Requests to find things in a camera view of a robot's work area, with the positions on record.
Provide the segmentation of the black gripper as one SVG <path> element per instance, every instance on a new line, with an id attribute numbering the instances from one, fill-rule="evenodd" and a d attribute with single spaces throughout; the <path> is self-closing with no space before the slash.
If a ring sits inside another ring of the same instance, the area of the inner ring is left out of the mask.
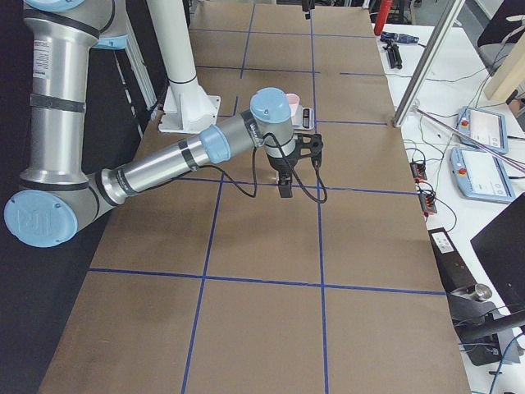
<path id="1" fill-rule="evenodd" d="M 296 158 L 293 155 L 285 156 L 284 158 L 272 157 L 267 155 L 270 166 L 277 173 L 277 185 L 281 198 L 292 198 L 292 169 L 296 165 Z"/>

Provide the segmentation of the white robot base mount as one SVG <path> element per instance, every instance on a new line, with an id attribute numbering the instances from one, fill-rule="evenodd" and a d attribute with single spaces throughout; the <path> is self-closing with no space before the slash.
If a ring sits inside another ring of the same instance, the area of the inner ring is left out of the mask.
<path id="1" fill-rule="evenodd" d="M 169 87 L 159 130 L 199 133 L 217 121 L 221 98 L 199 84 L 182 1 L 148 1 Z"/>

